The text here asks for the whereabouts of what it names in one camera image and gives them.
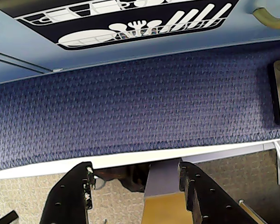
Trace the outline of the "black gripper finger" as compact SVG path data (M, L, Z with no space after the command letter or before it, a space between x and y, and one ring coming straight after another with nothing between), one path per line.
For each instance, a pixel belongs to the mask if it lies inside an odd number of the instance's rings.
M255 224L256 221L198 166L179 163L179 189L195 224Z
M81 162L51 189L45 202L41 224L87 224L95 188L92 163Z

